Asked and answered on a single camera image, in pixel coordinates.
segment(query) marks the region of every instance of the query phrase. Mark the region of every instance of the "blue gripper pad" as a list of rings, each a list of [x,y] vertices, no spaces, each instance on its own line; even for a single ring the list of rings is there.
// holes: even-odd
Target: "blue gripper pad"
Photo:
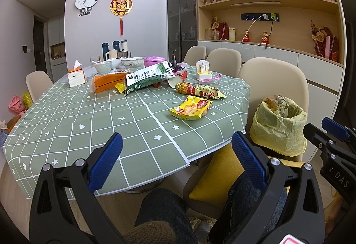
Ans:
[[[267,171],[265,167],[260,163],[241,135],[234,133],[231,144],[252,185],[263,192],[267,187]]]
[[[117,158],[122,151],[122,136],[117,134],[109,143],[90,170],[88,188],[92,194],[103,187]]]
[[[322,127],[339,141],[348,141],[350,138],[347,129],[330,118],[323,118]]]

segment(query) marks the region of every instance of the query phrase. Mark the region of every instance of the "socket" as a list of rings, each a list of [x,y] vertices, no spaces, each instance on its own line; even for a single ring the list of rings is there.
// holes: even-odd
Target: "socket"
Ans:
[[[242,21],[256,20],[262,16],[259,21],[277,21],[279,22],[279,13],[241,13]]]

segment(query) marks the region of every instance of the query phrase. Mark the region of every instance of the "beige chair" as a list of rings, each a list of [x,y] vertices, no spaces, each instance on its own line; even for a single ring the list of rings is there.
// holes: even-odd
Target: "beige chair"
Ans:
[[[26,76],[26,84],[32,100],[36,102],[42,93],[52,86],[53,82],[47,73],[38,70]]]
[[[196,45],[189,48],[184,57],[183,62],[186,62],[190,66],[195,66],[196,62],[206,58],[206,47],[202,45]]]
[[[237,77],[241,68],[241,54],[235,49],[217,48],[209,53],[209,70]]]
[[[249,131],[257,106],[268,95],[283,95],[296,102],[304,111],[308,112],[309,92],[304,73],[296,66],[277,59],[256,57],[248,60],[241,68],[239,78],[245,80],[251,88],[250,105],[247,116],[246,136]],[[183,198],[188,207],[212,218],[219,217],[223,207],[216,207],[209,203],[189,199],[190,192],[199,182],[207,170],[212,154],[199,161],[198,170],[190,177],[183,189]],[[301,161],[302,155],[285,157],[290,161]]]

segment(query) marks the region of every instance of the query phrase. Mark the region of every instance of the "dining table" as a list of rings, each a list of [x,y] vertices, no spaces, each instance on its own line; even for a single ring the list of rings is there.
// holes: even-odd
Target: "dining table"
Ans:
[[[187,95],[167,81],[128,95],[117,89],[94,94],[90,90],[93,70],[87,68],[85,84],[76,87],[69,86],[67,76],[55,82],[10,132],[4,154],[27,198],[33,197],[44,164],[57,168],[86,159],[115,132],[122,135],[123,149],[96,196],[162,179],[224,147],[234,132],[245,132],[250,87],[242,79],[221,75],[203,83],[218,88],[226,98],[212,100],[202,118],[182,120],[168,109],[179,106]],[[189,66],[187,73],[186,82],[199,83],[195,67]],[[74,199],[71,189],[66,192],[68,199]]]

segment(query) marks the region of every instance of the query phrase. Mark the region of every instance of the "clock face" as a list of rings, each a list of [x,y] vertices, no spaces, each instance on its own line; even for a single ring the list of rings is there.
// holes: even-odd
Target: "clock face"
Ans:
[[[75,7],[78,9],[89,8],[94,6],[96,2],[95,0],[76,0]]]

